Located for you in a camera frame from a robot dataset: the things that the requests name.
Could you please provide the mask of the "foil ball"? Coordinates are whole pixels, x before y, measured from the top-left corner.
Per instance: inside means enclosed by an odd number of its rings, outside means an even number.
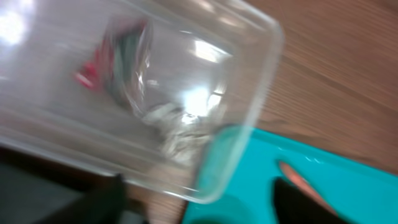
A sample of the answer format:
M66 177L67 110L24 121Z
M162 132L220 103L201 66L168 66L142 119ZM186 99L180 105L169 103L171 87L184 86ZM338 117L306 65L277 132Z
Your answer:
M166 159L192 166L213 139L223 113L220 106L212 106L206 115L197 115L175 103L165 103L149 109L141 121L158 130L162 138L159 150Z

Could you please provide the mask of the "orange carrot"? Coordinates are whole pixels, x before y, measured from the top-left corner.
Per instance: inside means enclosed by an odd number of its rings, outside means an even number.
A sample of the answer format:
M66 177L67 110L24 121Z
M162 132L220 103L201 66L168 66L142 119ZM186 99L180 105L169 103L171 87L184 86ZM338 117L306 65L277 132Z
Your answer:
M283 161L278 161L278 166L283 175L295 185L302 193L315 201L328 212L336 215L336 211L323 199L323 197L300 175L292 166Z

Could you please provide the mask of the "red snack wrapper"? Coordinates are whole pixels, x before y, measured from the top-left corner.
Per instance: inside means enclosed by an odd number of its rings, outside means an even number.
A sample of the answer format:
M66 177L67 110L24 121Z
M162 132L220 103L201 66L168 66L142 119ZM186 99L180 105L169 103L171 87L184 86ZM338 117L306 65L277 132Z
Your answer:
M144 75L152 41L153 25L148 18L115 17L75 77L83 86L102 89L118 105L138 113L144 107Z

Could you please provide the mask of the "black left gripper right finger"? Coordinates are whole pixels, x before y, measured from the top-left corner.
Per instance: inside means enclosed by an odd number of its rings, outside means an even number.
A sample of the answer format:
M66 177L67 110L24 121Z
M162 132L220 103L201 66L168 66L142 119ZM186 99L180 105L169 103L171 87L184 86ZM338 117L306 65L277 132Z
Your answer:
M272 204L279 224L348 224L280 177L273 181Z

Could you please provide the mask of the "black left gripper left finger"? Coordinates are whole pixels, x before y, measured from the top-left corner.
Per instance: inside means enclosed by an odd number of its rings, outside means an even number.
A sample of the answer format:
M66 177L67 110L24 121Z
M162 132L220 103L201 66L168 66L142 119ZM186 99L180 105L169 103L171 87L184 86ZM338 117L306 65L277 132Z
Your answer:
M121 175L106 182L82 198L73 201L37 221L39 224L118 223L127 203L126 188Z

